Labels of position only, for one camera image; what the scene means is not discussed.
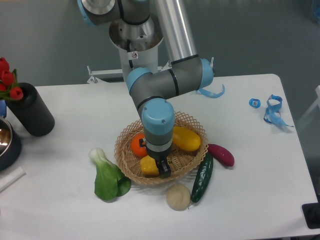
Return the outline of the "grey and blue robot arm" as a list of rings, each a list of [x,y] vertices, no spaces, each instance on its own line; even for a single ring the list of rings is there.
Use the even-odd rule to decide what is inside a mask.
[[[207,59],[199,58],[184,2],[157,0],[155,9],[171,67],[152,73],[146,67],[131,71],[126,85],[143,124],[145,146],[155,159],[159,176],[171,176],[175,111],[168,99],[209,86],[214,72]]]

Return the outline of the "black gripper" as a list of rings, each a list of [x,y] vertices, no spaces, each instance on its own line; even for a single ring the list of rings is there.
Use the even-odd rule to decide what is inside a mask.
[[[167,157],[172,151],[172,139],[162,145],[154,145],[149,143],[145,138],[138,139],[139,146],[145,148],[148,155],[156,160],[156,166],[161,179],[171,177],[172,170],[168,164]]]

